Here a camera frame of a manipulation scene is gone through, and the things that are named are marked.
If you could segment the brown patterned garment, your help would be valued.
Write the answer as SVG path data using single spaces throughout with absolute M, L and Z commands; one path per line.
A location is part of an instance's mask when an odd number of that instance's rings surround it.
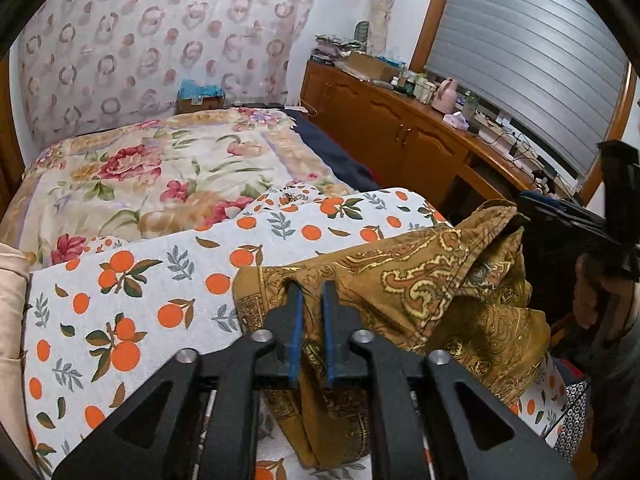
M 368 330 L 416 354 L 445 350 L 500 401 L 518 400 L 550 341 L 544 314 L 528 305 L 524 223 L 512 203 L 490 200 L 456 226 L 238 273 L 232 294 L 247 330 L 284 303 L 288 284 L 302 289 L 300 386 L 294 393 L 270 390 L 265 400 L 304 467 L 332 469 L 369 451 L 363 391 L 326 380 L 320 294 L 328 281 Z

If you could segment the white orange-print sheet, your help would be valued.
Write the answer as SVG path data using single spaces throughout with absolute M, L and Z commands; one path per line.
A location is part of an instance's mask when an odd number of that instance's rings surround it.
M 328 197 L 270 191 L 236 218 L 127 244 L 101 237 L 32 276 L 25 313 L 26 412 L 44 478 L 173 354 L 228 347 L 242 333 L 242 268 L 283 266 L 434 226 L 419 194 Z

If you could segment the navy blue blanket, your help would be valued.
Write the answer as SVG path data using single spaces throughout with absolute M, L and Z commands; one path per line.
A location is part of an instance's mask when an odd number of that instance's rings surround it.
M 352 159 L 335 141 L 310 122 L 302 112 L 285 110 L 295 122 L 294 130 L 303 142 L 329 166 L 335 177 L 359 192 L 377 191 L 381 187 L 369 169 Z

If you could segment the pink tissue pack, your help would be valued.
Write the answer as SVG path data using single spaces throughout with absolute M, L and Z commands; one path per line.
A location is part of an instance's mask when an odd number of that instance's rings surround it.
M 469 123 L 463 116 L 463 114 L 458 110 L 452 114 L 446 114 L 442 121 L 448 126 L 455 128 L 457 130 L 466 131 L 469 129 Z

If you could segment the long wooden sideboard cabinet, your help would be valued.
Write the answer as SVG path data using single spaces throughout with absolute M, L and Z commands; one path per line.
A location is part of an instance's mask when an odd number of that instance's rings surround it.
M 402 186 L 457 222 L 485 200 L 518 199 L 534 179 L 427 105 L 309 61 L 300 92 L 310 121 L 383 188 Z

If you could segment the floral pink rose blanket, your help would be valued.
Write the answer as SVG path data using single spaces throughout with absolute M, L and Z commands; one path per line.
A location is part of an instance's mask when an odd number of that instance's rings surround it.
M 232 107 L 58 142 L 27 167 L 1 220 L 2 243 L 41 269 L 82 256 L 101 238 L 209 228 L 288 184 L 351 193 L 299 125 L 284 110 Z

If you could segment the pink kettle jug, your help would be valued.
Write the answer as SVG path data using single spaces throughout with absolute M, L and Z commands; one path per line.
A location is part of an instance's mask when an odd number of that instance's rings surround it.
M 447 78 L 442 81 L 434 93 L 431 107 L 444 115 L 452 114 L 458 98 L 457 88 L 458 82 L 455 79 Z

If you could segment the grey window roller blind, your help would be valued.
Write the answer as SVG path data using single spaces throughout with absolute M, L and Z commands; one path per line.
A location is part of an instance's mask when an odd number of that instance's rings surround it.
M 586 0 L 446 0 L 425 67 L 499 107 L 583 176 L 628 60 Z

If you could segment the beige pillow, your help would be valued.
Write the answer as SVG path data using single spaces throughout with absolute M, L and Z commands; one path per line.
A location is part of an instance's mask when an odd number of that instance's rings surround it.
M 17 449 L 36 468 L 27 428 L 21 341 L 29 264 L 22 252 L 1 245 L 0 257 L 1 423 Z

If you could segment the blue item in box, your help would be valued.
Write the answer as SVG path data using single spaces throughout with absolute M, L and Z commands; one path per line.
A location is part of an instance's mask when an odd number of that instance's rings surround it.
M 226 92 L 216 84 L 198 84 L 193 79 L 183 79 L 177 94 L 177 113 L 189 114 L 199 110 L 221 110 Z

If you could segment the cardboard box on sideboard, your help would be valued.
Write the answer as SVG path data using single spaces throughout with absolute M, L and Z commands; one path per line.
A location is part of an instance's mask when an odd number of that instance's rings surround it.
M 380 80 L 391 82 L 394 77 L 399 75 L 398 68 L 379 58 L 374 58 L 361 52 L 352 52 L 341 61 L 336 61 L 335 66 L 343 72 L 364 81 Z

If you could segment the stack of folded cloths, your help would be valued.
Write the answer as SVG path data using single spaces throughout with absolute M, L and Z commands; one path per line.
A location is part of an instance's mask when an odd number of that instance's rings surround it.
M 336 62 L 343 62 L 354 52 L 363 53 L 366 44 L 357 39 L 344 38 L 333 35 L 317 35 L 316 45 L 311 51 L 311 61 L 334 66 Z

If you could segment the pink circle patterned curtain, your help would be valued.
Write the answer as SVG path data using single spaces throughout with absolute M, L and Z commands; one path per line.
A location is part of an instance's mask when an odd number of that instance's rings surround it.
M 20 37 L 37 148 L 174 111 L 187 79 L 282 103 L 314 0 L 46 0 Z

